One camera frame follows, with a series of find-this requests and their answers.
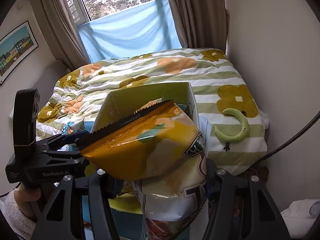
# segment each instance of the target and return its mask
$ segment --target chip bag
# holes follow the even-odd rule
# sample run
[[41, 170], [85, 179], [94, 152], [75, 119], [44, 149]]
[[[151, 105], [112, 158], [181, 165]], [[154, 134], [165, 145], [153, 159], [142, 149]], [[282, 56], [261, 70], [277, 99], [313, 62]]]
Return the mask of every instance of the chip bag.
[[204, 141], [173, 100], [152, 104], [76, 143], [82, 156], [108, 174], [132, 181], [150, 240], [175, 239], [205, 202]]
[[161, 103], [161, 102], [162, 102], [162, 98], [159, 98], [159, 99], [156, 99], [156, 100], [152, 100], [152, 101], [146, 103], [143, 107], [140, 107], [137, 111], [135, 111], [135, 113], [140, 111], [140, 110], [142, 110], [142, 109], [146, 109], [146, 108], [148, 108], [150, 106], [153, 106], [153, 105], [155, 105], [157, 103]]
[[175, 103], [143, 109], [77, 141], [81, 155], [117, 179], [134, 181], [163, 174], [194, 152], [201, 136]]

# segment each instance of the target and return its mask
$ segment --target black cable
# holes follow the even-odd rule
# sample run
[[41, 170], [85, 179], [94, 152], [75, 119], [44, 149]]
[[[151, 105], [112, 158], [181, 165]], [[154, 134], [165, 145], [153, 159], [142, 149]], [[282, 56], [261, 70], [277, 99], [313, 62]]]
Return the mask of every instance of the black cable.
[[283, 145], [279, 146], [277, 149], [269, 152], [268, 154], [261, 157], [259, 160], [256, 161], [255, 164], [266, 160], [267, 158], [271, 157], [273, 154], [276, 154], [277, 152], [281, 151], [282, 149], [286, 148], [289, 144], [293, 143], [296, 139], [298, 139], [302, 134], [304, 134], [306, 131], [308, 131], [320, 118], [320, 111], [318, 114], [315, 115], [315, 117], [304, 127], [302, 128], [296, 135], [294, 135], [292, 138], [287, 140]]
[[14, 233], [17, 235], [17, 237], [20, 237], [22, 240], [26, 240], [24, 237], [20, 236], [18, 233], [16, 233], [16, 232], [14, 232]]

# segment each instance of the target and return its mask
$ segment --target bed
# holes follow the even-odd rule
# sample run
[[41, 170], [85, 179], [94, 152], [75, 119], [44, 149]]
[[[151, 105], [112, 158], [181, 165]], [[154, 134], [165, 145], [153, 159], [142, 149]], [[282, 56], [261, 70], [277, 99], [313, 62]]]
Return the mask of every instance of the bed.
[[[111, 90], [160, 82], [191, 83], [199, 116], [210, 124], [206, 151], [218, 167], [237, 175], [266, 154], [265, 127], [252, 95], [224, 52], [212, 48], [106, 59], [68, 73], [58, 80], [49, 102], [39, 112], [36, 139], [60, 134], [70, 122], [93, 122]], [[247, 117], [250, 133], [240, 143], [230, 144], [226, 152], [214, 127], [230, 136], [241, 129], [236, 118], [222, 114], [228, 107]]]

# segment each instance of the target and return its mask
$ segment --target framed picture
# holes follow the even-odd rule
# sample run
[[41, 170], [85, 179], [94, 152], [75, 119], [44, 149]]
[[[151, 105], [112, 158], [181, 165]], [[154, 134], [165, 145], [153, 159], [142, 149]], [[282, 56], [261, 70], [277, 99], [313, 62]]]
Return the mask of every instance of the framed picture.
[[28, 21], [0, 40], [0, 85], [12, 70], [38, 46]]

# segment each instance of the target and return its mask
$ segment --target white wall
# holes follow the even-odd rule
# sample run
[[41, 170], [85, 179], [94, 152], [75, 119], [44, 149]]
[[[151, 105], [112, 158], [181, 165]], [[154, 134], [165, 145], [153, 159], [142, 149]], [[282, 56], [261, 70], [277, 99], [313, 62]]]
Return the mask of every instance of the white wall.
[[26, 20], [30, 23], [39, 47], [12, 71], [0, 87], [0, 195], [11, 190], [14, 186], [9, 184], [6, 179], [5, 166], [13, 154], [12, 124], [9, 121], [9, 114], [14, 104], [15, 94], [18, 90], [33, 87], [44, 70], [55, 62], [28, 0], [13, 5], [0, 26], [0, 39]]
[[[268, 114], [269, 151], [320, 110], [320, 23], [305, 0], [226, 0], [227, 54]], [[269, 158], [268, 190], [279, 209], [320, 197], [320, 122]]]

